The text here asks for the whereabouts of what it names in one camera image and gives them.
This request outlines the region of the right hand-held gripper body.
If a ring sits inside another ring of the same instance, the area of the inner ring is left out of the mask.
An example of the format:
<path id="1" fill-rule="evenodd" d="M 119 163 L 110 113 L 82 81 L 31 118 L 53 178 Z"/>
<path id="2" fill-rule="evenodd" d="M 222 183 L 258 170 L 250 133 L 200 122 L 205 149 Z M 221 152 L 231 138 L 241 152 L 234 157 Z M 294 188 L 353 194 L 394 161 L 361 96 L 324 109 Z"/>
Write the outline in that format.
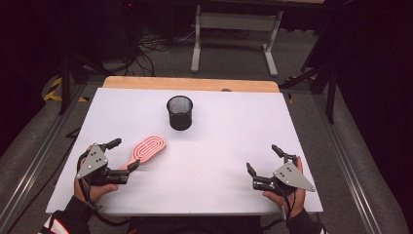
<path id="1" fill-rule="evenodd" d="M 284 164 L 273 172 L 272 177 L 264 177 L 252 171 L 252 187 L 255 190 L 271 191 L 279 196 L 288 196 L 297 188 L 315 192 L 316 187 L 297 168 L 297 156 L 280 153 Z"/>

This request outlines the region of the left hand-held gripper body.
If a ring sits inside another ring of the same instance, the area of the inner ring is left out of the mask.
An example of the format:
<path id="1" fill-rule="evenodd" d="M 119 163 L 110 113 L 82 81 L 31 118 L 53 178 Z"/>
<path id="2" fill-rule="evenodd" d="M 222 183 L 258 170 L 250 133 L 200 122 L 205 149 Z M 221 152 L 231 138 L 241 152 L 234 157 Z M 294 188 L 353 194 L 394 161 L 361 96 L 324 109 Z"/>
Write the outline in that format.
<path id="1" fill-rule="evenodd" d="M 94 143 L 79 158 L 84 160 L 79 167 L 76 177 L 84 179 L 89 185 L 102 186 L 105 184 L 126 184 L 129 179 L 128 170 L 111 170 L 105 156 L 103 144 Z"/>

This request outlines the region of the black mesh pen holder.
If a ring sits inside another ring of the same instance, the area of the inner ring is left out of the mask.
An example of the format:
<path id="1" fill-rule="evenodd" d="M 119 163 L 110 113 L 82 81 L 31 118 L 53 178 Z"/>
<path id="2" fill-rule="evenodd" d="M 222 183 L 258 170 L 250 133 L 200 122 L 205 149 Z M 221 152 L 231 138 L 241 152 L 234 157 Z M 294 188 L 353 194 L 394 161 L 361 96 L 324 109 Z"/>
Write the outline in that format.
<path id="1" fill-rule="evenodd" d="M 169 125 L 176 131 L 185 131 L 192 125 L 193 102 L 186 96 L 175 96 L 167 102 Z"/>

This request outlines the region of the person's left hand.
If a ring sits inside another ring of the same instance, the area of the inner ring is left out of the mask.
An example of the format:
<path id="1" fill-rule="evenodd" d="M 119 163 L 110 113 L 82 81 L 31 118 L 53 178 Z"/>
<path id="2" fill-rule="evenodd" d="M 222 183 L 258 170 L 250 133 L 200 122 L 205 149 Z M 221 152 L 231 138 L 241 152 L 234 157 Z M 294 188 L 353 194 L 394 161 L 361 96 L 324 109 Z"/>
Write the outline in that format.
<path id="1" fill-rule="evenodd" d="M 104 195 L 117 190 L 117 184 L 93 186 L 83 179 L 74 178 L 74 196 L 82 202 L 97 204 Z"/>

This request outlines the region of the white board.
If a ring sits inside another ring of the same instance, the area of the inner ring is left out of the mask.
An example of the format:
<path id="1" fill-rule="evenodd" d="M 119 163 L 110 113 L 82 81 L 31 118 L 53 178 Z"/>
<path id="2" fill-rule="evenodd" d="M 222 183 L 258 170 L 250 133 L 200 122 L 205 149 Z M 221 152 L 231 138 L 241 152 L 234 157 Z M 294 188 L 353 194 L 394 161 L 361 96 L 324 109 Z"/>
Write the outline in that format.
<path id="1" fill-rule="evenodd" d="M 107 151 L 118 169 L 146 137 L 163 137 L 166 147 L 131 173 L 127 184 L 105 195 L 106 215 L 268 215 L 277 207 L 252 187 L 247 167 L 271 176 L 282 165 L 273 151 L 301 156 L 303 150 L 280 93 L 187 91 L 194 103 L 192 125 L 169 125 L 173 90 L 100 88 L 47 206 L 62 210 L 73 194 L 79 156 L 93 143 L 122 142 Z"/>

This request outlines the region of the yellow black hazard tape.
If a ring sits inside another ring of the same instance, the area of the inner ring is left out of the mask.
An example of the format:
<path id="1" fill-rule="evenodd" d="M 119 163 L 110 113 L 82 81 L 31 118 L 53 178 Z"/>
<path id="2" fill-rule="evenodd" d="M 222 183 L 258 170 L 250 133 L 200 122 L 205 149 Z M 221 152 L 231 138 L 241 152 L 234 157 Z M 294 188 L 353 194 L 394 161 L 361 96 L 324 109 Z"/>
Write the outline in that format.
<path id="1" fill-rule="evenodd" d="M 285 82 L 289 82 L 289 81 L 295 80 L 296 78 L 297 78 L 296 76 L 289 76 L 289 77 L 287 77 L 287 78 L 285 79 Z M 305 81 L 305 82 L 314 82 L 314 81 L 316 80 L 316 78 L 317 78 L 317 75 L 313 75 L 313 76 L 310 76 L 309 78 L 305 78 L 304 81 Z M 288 94 L 287 94 L 287 97 L 288 97 L 288 102 L 289 102 L 290 104 L 293 104 L 293 103 L 294 103 L 294 97 L 293 97 L 293 95 L 292 95 L 291 93 L 288 93 Z"/>
<path id="2" fill-rule="evenodd" d="M 62 101 L 62 97 L 56 94 L 58 86 L 61 84 L 62 78 L 57 77 L 50 86 L 49 90 L 44 95 L 44 100 Z"/>

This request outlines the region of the black metal stand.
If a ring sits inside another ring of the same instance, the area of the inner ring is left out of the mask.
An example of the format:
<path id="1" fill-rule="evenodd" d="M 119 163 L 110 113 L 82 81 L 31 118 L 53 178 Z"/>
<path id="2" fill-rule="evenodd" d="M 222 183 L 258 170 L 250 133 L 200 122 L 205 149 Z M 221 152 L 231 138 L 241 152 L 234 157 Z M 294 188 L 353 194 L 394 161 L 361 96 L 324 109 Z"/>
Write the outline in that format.
<path id="1" fill-rule="evenodd" d="M 112 76 L 112 73 L 106 70 L 102 65 L 93 63 L 78 54 L 72 53 L 64 55 L 60 66 L 62 84 L 62 101 L 59 111 L 60 115 L 63 115 L 66 112 L 71 103 L 70 78 L 73 78 L 75 83 L 78 85 L 85 85 L 89 81 L 89 75 L 85 65 L 90 67 L 98 75 L 103 75 L 105 77 Z"/>
<path id="2" fill-rule="evenodd" d="M 309 71 L 306 71 L 291 80 L 285 81 L 283 84 L 279 85 L 279 88 L 283 90 L 289 89 L 303 82 L 304 80 L 310 79 L 312 76 L 315 76 L 316 79 L 310 86 L 310 92 L 312 94 L 320 95 L 324 88 L 328 87 L 325 114 L 329 123 L 333 124 L 333 108 L 337 85 L 337 78 L 334 73 L 334 66 L 335 64 L 333 62 L 330 62 L 317 68 L 310 69 Z"/>

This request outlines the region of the person's dark clothed lap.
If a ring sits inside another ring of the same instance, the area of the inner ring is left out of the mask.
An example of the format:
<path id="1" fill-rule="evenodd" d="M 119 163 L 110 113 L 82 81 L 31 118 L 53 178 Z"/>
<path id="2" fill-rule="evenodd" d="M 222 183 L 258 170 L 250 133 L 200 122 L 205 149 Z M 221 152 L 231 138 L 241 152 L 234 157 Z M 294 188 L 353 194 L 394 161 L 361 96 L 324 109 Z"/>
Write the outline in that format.
<path id="1" fill-rule="evenodd" d="M 259 216 L 134 217 L 128 234 L 264 234 Z"/>

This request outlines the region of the wooden table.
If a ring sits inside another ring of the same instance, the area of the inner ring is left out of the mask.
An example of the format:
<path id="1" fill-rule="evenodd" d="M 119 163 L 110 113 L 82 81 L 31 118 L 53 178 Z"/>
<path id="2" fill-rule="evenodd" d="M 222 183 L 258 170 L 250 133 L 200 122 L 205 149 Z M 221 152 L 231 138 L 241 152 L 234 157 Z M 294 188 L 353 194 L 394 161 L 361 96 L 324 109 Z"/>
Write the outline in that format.
<path id="1" fill-rule="evenodd" d="M 278 93 L 274 81 L 226 80 L 207 78 L 109 76 L 103 88 L 143 90 L 226 91 L 249 93 Z"/>

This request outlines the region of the aluminium floor rail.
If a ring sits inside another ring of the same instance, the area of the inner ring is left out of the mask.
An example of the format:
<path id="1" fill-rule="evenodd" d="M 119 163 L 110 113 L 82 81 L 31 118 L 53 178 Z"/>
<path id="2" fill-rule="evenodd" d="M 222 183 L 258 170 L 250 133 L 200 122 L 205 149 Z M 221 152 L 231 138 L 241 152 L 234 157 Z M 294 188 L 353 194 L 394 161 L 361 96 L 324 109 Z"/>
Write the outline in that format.
<path id="1" fill-rule="evenodd" d="M 383 234 L 378 221 L 372 212 L 370 204 L 366 198 L 364 190 L 357 178 L 355 170 L 348 158 L 348 154 L 344 148 L 341 138 L 333 124 L 331 124 L 325 113 L 324 101 L 320 95 L 314 95 L 313 100 L 320 114 L 321 120 L 326 127 L 329 137 L 334 145 L 339 167 L 348 184 L 353 200 L 356 203 L 357 210 L 368 234 Z"/>
<path id="2" fill-rule="evenodd" d="M 86 85 L 73 88 L 69 93 L 69 104 L 61 115 L 57 102 L 48 102 L 0 159 L 0 234 L 6 234 L 18 216 L 62 126 L 85 88 Z"/>

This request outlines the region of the grey metal desk frame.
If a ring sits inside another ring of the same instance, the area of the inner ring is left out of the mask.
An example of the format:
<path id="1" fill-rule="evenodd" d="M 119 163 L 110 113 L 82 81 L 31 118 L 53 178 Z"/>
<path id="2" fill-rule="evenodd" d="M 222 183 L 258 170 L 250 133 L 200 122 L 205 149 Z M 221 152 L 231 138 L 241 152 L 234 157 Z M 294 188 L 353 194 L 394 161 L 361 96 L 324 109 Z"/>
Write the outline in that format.
<path id="1" fill-rule="evenodd" d="M 197 6 L 195 15 L 195 44 L 192 55 L 191 71 L 197 73 L 201 57 L 201 29 L 231 29 L 249 31 L 268 31 L 269 40 L 262 45 L 269 73 L 276 77 L 279 73 L 273 58 L 272 50 L 282 22 L 283 11 L 277 11 L 272 16 L 241 15 L 228 13 L 204 12 Z"/>

